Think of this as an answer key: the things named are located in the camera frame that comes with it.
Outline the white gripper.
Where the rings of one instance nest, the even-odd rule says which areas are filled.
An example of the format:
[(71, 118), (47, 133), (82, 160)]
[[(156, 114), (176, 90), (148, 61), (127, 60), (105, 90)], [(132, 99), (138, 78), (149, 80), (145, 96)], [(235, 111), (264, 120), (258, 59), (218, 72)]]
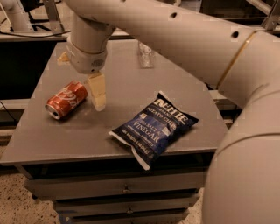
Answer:
[(86, 84), (90, 90), (91, 102), (96, 111), (102, 111), (106, 107), (105, 75), (99, 72), (104, 67), (106, 58), (107, 49), (105, 45), (102, 45), (97, 52), (85, 52), (78, 48), (70, 37), (67, 38), (66, 52), (63, 52), (57, 58), (59, 65), (71, 63), (78, 73), (89, 74)]

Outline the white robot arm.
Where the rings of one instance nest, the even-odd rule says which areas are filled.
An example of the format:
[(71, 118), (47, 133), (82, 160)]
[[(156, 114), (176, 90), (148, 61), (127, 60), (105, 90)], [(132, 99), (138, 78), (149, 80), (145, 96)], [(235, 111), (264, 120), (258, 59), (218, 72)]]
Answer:
[(79, 51), (98, 51), (84, 22), (116, 26), (242, 109), (209, 167), (203, 224), (280, 224), (279, 39), (157, 0), (65, 1)]

